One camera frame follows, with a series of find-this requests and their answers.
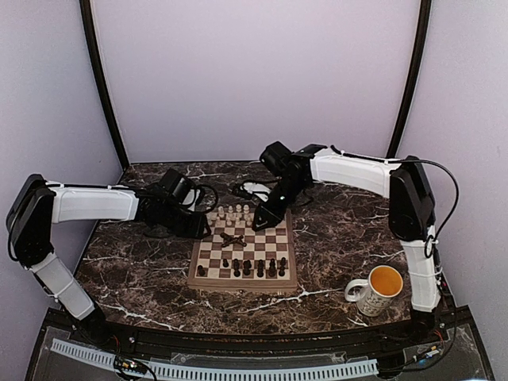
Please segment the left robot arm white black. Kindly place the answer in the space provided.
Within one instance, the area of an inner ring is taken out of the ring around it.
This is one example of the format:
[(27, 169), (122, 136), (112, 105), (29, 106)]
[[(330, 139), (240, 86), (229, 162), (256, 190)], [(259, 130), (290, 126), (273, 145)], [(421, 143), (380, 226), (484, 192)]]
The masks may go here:
[(104, 346), (112, 339), (112, 329), (74, 271), (60, 259), (58, 243), (63, 234), (100, 221), (135, 221), (201, 240), (211, 233), (206, 212), (197, 209), (203, 198), (204, 188), (175, 170), (145, 187), (59, 183), (31, 174), (6, 216), (8, 253), (72, 318), (82, 322), (84, 337)]

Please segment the wooden chess board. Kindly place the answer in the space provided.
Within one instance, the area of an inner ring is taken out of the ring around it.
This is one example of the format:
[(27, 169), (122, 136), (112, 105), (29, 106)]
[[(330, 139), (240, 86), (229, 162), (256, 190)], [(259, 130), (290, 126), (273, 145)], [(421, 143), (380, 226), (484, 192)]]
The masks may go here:
[[(187, 286), (203, 291), (249, 291), (260, 293), (289, 293), (297, 289), (297, 271), (294, 254), (294, 237), (291, 214), (287, 212), (284, 219), (276, 226), (255, 232), (249, 228), (210, 226), (211, 235), (194, 243), (190, 261)], [(232, 236), (244, 236), (245, 247), (230, 245), (221, 247), (221, 233)], [(280, 260), (287, 258), (285, 276), (279, 277)], [(229, 261), (229, 267), (222, 267), (222, 260)], [(241, 262), (241, 276), (233, 276), (233, 260)], [(275, 259), (277, 274), (271, 278), (267, 275), (269, 263)], [(243, 262), (252, 262), (251, 275), (243, 276)], [(257, 276), (258, 260), (264, 260), (264, 277)], [(206, 269), (206, 275), (198, 275), (198, 266)]]

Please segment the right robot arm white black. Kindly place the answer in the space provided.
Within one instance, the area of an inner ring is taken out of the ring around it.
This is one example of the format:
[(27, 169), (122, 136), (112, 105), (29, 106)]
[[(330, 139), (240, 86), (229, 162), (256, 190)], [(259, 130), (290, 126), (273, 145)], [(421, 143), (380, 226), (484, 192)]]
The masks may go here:
[(265, 148), (260, 162), (276, 181), (272, 188), (254, 180), (241, 185), (260, 199), (252, 221), (255, 231), (278, 225), (287, 208), (315, 183), (337, 183), (380, 195), (389, 202), (389, 229), (406, 255), (413, 309), (430, 313), (437, 307), (441, 265), (434, 248), (435, 198), (417, 157), (382, 159), (321, 144), (292, 152), (276, 141)]

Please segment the dark tall piece back row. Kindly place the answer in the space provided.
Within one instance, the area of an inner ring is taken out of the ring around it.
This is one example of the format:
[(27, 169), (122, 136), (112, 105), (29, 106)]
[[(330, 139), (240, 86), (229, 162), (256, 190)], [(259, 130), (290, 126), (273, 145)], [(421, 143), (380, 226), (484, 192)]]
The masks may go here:
[(267, 275), (271, 278), (275, 277), (277, 274), (277, 263), (275, 259), (271, 259), (269, 263), (269, 268), (267, 270)]

